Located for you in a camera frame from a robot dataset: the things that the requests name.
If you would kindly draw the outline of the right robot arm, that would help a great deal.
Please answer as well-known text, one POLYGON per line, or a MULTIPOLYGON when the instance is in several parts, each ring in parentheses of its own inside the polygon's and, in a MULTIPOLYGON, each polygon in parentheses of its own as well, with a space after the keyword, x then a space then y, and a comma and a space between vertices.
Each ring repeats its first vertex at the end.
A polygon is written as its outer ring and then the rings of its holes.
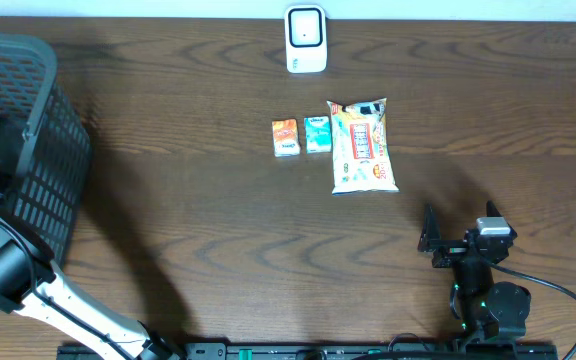
POLYGON ((492 275, 492 268, 509 256, 516 237, 491 201, 486 203, 486 215, 460 240, 444 240, 433 208, 425 207, 417 250, 430 253, 434 268, 449 268, 454 276, 449 304, 462 322, 463 334, 451 341, 451 349, 513 349, 526 334, 530 292, 511 282, 496 282, 492 275))

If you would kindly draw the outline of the small teal tissue pack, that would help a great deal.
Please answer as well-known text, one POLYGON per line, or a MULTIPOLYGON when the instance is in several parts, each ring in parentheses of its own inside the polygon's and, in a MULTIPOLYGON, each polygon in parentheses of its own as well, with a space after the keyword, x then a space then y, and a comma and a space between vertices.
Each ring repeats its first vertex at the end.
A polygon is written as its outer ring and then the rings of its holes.
POLYGON ((327 116, 304 119, 308 153, 330 152, 332 149, 330 120, 327 116))

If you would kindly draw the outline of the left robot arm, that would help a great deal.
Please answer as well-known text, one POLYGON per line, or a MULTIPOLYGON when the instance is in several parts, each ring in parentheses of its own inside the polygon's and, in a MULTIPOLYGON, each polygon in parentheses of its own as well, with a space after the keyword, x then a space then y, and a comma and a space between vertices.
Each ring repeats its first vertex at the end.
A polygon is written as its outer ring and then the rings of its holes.
POLYGON ((72 283, 43 239, 1 209, 0 310, 44 322, 104 359, 185 357, 184 350, 72 283))

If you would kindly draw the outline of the small orange tissue pack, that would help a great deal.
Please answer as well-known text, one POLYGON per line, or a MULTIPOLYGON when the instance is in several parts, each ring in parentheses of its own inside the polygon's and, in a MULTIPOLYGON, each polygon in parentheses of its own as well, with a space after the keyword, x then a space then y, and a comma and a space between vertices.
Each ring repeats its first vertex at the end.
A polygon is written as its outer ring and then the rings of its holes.
POLYGON ((295 119, 275 120, 272 122, 273 147, 276 157, 299 155, 298 127, 295 119))

